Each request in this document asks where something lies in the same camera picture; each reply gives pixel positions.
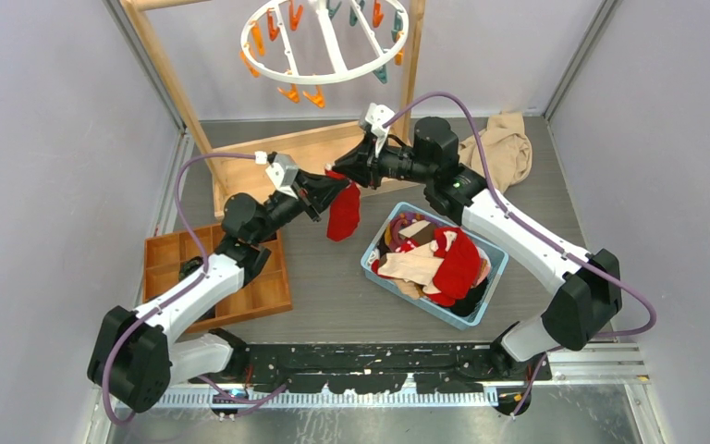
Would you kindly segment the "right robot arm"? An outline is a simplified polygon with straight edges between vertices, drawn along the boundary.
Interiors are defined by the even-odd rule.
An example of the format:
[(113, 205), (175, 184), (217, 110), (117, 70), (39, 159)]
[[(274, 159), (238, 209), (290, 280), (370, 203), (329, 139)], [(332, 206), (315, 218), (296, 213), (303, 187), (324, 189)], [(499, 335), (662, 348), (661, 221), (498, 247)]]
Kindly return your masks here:
[(458, 147), (458, 136), (441, 117), (419, 120), (410, 145), (380, 143), (371, 125), (365, 125), (360, 143), (333, 169), (372, 189), (383, 179), (422, 184), (426, 201), (439, 215), (496, 243), (551, 293), (543, 313), (497, 339), (491, 367), (510, 380), (541, 352), (581, 350), (620, 311), (619, 260), (607, 249), (590, 253), (562, 240), (507, 203), (483, 176), (459, 161)]

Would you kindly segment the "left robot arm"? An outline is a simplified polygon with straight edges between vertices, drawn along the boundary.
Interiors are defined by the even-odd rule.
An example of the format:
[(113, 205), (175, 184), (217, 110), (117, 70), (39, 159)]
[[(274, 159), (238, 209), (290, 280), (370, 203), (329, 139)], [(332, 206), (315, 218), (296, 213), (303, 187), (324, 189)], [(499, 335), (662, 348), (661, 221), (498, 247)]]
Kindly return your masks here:
[(116, 306), (104, 316), (87, 377), (136, 413), (197, 376), (214, 373), (226, 383), (239, 381), (247, 360), (225, 334), (181, 336), (260, 275), (271, 255), (264, 241), (297, 216), (318, 219), (348, 185), (348, 179), (300, 170), (287, 193), (274, 191), (263, 203), (248, 193), (231, 195), (222, 221), (225, 235), (199, 268), (147, 303), (133, 310)]

